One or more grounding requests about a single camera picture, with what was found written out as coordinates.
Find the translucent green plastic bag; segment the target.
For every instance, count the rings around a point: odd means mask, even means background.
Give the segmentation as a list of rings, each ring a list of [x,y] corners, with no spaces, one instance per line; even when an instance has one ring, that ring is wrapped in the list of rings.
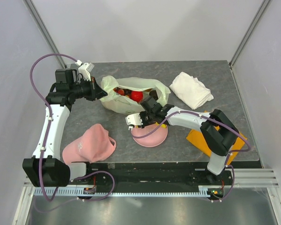
[[[102,105],[125,115],[143,111],[140,102],[150,94],[156,96],[161,105],[167,104],[170,95],[170,89],[162,82],[138,77],[116,79],[109,75],[103,77],[101,88],[108,94],[100,99]]]

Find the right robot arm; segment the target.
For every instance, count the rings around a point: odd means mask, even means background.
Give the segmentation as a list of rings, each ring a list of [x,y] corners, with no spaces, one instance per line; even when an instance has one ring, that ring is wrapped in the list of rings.
[[[162,106],[152,97],[143,100],[141,106],[144,110],[137,114],[137,125],[142,128],[157,122],[199,131],[211,150],[205,179],[212,185],[222,179],[228,152],[239,131],[221,110],[199,113],[170,104]]]

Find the red strawberry bunch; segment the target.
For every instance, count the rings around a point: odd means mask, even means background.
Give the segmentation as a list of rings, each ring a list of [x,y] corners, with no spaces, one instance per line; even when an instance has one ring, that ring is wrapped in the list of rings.
[[[116,93],[118,93],[119,95],[122,95],[122,96],[126,96],[128,98],[131,97],[131,90],[129,89],[123,89],[123,88],[119,88],[119,87],[116,87],[113,89]]]

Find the yellow fake banana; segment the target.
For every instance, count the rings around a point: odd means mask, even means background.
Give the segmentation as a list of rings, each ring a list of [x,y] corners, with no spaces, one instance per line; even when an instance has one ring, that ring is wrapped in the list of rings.
[[[167,125],[162,124],[162,125],[161,125],[161,127],[162,127],[162,128],[167,128]]]

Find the red fake apple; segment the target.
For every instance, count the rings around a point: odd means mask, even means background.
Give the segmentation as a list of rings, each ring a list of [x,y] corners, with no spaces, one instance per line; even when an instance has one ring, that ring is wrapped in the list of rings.
[[[132,91],[130,98],[131,98],[131,100],[139,103],[143,99],[143,92],[142,91]]]

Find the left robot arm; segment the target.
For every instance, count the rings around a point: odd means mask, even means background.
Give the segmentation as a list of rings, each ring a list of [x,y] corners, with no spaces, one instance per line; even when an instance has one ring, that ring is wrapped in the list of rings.
[[[22,163],[35,187],[65,187],[76,178],[82,184],[93,180],[93,172],[87,169],[85,162],[66,165],[60,160],[61,139],[72,105],[80,98],[95,101],[107,96],[91,76],[91,70],[92,66],[84,63],[77,69],[64,68],[55,72],[56,82],[45,97],[46,115],[40,139],[32,157]]]

